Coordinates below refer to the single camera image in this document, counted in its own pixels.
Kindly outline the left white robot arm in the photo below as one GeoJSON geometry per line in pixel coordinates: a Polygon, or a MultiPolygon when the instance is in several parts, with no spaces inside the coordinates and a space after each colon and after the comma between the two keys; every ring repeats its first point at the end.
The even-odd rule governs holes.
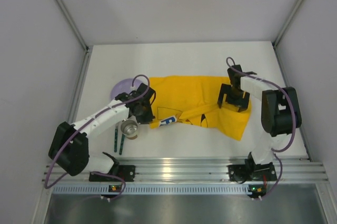
{"type": "Polygon", "coordinates": [[[93,140],[101,133],[132,116],[139,124],[149,124],[154,115],[151,99],[155,95],[148,85],[142,83],[137,90],[120,93],[97,113],[69,124],[63,122],[56,129],[48,156],[70,176],[88,172],[109,173],[117,160],[106,152],[97,151],[93,140]]]}

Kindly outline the fork with green handle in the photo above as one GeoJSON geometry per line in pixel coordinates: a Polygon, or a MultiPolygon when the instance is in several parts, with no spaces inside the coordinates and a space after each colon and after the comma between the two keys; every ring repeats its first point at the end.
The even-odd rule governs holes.
{"type": "Polygon", "coordinates": [[[118,125],[115,126],[114,130],[114,152],[117,152],[117,146],[118,146],[118,125]]]}

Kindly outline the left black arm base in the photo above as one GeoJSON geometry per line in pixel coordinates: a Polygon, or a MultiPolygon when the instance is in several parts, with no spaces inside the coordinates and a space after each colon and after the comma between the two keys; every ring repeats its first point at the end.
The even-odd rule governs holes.
{"type": "MultiPolygon", "coordinates": [[[[120,177],[125,182],[133,182],[135,178],[135,169],[136,167],[134,165],[120,165],[118,170],[113,171],[112,175],[120,177]]],[[[105,177],[105,176],[99,176],[95,174],[90,174],[89,176],[90,182],[112,182],[116,181],[119,182],[118,179],[105,177]]]]}

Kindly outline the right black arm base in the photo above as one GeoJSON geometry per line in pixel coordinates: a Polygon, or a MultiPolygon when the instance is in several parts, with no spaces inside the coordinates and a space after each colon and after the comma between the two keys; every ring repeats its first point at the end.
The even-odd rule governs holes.
{"type": "Polygon", "coordinates": [[[277,175],[272,163],[248,167],[247,165],[229,165],[230,181],[243,184],[247,181],[276,181],[277,175]]]}

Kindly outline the purple plastic plate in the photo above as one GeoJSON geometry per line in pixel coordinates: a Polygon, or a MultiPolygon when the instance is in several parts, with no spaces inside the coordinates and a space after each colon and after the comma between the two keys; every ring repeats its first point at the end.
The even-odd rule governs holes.
{"type": "Polygon", "coordinates": [[[142,82],[139,79],[133,81],[132,78],[124,79],[118,82],[111,90],[110,100],[114,100],[115,97],[121,93],[130,93],[133,90],[137,90],[142,82]]]}

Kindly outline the spoon with green handle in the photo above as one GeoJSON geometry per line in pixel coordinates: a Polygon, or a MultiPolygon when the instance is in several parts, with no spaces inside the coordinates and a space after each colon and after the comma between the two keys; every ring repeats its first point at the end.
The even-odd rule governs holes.
{"type": "Polygon", "coordinates": [[[121,136],[121,142],[120,142],[120,148],[119,148],[119,155],[122,155],[123,153],[123,148],[124,148],[124,142],[125,142],[125,135],[122,134],[121,136]]]}

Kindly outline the aluminium mounting rail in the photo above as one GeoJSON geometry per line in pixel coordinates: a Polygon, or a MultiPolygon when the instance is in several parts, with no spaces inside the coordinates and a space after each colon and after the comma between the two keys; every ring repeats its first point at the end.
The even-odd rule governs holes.
{"type": "MultiPolygon", "coordinates": [[[[238,158],[122,158],[120,164],[134,165],[134,181],[139,183],[229,183],[229,165],[244,162],[238,158]]],[[[328,182],[320,162],[302,158],[283,158],[282,184],[311,184],[328,182]]]]}

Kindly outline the yellow pikachu cloth placemat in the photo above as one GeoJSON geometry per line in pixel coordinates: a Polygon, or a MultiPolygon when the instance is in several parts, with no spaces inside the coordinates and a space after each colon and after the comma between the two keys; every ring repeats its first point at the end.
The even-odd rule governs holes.
{"type": "Polygon", "coordinates": [[[223,76],[151,77],[150,87],[156,97],[151,105],[155,119],[150,128],[187,124],[214,128],[240,141],[248,124],[251,105],[246,111],[228,103],[217,104],[221,85],[229,84],[223,76]]]}

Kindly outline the small metal cup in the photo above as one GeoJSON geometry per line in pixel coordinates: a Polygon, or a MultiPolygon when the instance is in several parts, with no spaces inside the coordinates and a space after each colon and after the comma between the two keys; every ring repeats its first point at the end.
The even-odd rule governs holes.
{"type": "Polygon", "coordinates": [[[125,120],[120,126],[121,132],[128,139],[136,139],[138,137],[138,124],[132,119],[125,120]]]}

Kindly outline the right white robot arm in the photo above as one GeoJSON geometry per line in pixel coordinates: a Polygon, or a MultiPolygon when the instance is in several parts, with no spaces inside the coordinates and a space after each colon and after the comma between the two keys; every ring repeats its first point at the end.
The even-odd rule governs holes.
{"type": "Polygon", "coordinates": [[[261,125],[264,136],[241,165],[230,165],[230,181],[276,181],[274,155],[289,149],[295,131],[302,125],[296,90],[263,79],[255,72],[243,72],[240,65],[227,70],[230,82],[222,84],[217,105],[234,106],[238,112],[248,109],[250,97],[261,102],[261,125]]]}

